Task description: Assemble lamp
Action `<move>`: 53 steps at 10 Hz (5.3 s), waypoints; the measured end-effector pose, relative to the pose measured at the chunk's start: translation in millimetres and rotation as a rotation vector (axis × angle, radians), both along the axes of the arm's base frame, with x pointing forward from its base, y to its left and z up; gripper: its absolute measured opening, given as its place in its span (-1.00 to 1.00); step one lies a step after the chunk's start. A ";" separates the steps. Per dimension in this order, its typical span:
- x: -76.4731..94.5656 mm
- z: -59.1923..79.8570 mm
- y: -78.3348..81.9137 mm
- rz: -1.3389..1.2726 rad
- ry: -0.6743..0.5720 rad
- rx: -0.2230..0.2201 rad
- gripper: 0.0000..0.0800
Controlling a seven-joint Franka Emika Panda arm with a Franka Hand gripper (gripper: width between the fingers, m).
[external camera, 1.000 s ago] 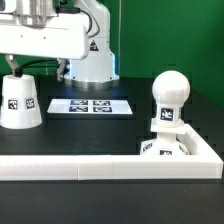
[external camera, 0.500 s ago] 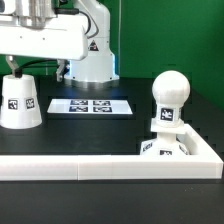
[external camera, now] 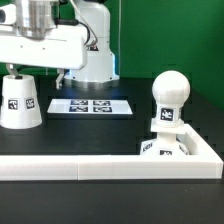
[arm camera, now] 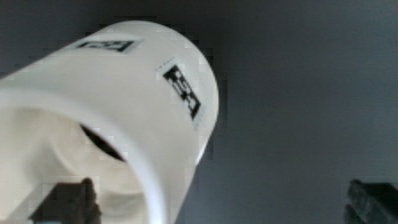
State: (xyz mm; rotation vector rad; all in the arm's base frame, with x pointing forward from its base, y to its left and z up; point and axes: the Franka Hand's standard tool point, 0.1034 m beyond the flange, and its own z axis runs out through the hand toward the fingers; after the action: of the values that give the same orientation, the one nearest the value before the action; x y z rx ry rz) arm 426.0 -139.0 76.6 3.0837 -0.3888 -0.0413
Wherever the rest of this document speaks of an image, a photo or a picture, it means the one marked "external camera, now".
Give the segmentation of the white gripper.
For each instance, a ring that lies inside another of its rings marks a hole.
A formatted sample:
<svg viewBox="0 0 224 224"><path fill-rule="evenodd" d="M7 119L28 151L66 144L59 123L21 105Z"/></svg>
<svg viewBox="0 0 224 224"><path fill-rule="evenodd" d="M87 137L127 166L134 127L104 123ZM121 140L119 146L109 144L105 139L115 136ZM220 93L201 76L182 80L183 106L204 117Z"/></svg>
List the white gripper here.
<svg viewBox="0 0 224 224"><path fill-rule="evenodd" d="M15 79L22 79L13 64L59 68L56 89L62 87L64 69L80 70L87 64L87 38L83 26L59 25L43 40L20 36L12 26L0 25L0 62Z"/></svg>

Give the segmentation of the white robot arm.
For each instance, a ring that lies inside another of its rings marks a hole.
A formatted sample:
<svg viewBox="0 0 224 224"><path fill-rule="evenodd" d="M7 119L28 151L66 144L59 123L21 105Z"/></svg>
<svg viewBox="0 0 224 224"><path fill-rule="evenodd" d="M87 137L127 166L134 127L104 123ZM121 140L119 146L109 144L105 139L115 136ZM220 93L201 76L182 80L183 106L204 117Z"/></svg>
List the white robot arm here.
<svg viewBox="0 0 224 224"><path fill-rule="evenodd" d="M110 49L106 0L11 0L0 5L0 62L55 68L55 86L105 88L119 80Z"/></svg>

